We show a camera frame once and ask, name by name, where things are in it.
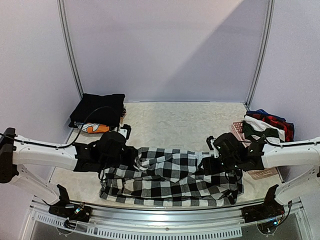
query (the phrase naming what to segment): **laundry basket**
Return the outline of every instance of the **laundry basket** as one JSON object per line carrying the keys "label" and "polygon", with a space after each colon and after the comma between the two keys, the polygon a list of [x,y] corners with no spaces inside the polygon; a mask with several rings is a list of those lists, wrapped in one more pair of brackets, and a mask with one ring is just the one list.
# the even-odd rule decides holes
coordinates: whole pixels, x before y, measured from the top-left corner
{"label": "laundry basket", "polygon": [[[242,127],[243,127],[242,121],[235,121],[231,125],[231,132],[239,141],[248,141],[245,139],[245,136],[242,132]],[[248,147],[250,145],[250,143],[247,143],[247,142],[243,142],[242,144],[245,147]],[[266,168],[265,170],[251,170],[251,171],[248,171],[248,173],[254,180],[259,180],[259,179],[265,179],[267,177],[271,177],[273,175],[277,175],[278,171],[275,167],[271,167],[271,168]]]}

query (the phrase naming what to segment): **plaid fabric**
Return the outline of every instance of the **plaid fabric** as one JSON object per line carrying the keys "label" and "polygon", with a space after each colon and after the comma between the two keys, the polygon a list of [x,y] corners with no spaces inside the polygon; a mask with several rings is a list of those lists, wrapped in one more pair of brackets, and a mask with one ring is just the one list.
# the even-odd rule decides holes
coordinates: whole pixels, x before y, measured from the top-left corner
{"label": "plaid fabric", "polygon": [[293,123],[281,121],[278,117],[275,117],[272,115],[264,115],[264,114],[257,114],[257,113],[248,113],[248,112],[246,115],[249,117],[261,120],[278,129],[284,130],[286,142],[292,142],[294,140],[295,126]]}
{"label": "plaid fabric", "polygon": [[105,170],[100,197],[150,206],[233,205],[244,188],[239,175],[205,176],[199,167],[213,152],[142,147],[134,167],[120,165]]}

